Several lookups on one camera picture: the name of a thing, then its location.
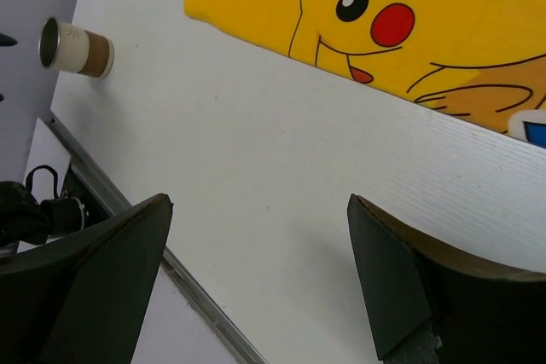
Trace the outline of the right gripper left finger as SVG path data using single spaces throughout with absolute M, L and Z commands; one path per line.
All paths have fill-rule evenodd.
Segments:
M 129 363 L 171 226 L 156 194 L 1 260 L 3 363 Z

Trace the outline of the yellow pikachu cloth napkin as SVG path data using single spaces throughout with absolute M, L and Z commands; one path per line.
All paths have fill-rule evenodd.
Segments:
M 545 0 L 184 0 L 231 36 L 545 143 Z

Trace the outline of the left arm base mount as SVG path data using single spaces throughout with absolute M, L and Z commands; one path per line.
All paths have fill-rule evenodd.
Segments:
M 41 170 L 52 175 L 53 199 L 32 195 L 34 176 Z M 48 240 L 76 233 L 108 219 L 90 190 L 69 170 L 60 192 L 60 177 L 49 165 L 32 169 L 23 183 L 1 182 L 1 257 L 14 255 L 21 242 L 41 246 Z

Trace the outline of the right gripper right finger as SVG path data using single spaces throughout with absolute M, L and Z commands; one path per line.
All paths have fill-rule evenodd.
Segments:
M 544 274 L 460 250 L 359 195 L 347 218 L 380 361 L 544 362 Z

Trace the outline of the paper cup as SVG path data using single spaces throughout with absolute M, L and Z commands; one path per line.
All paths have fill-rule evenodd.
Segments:
M 114 63 L 113 42 L 55 17 L 45 22 L 38 41 L 43 68 L 105 78 Z

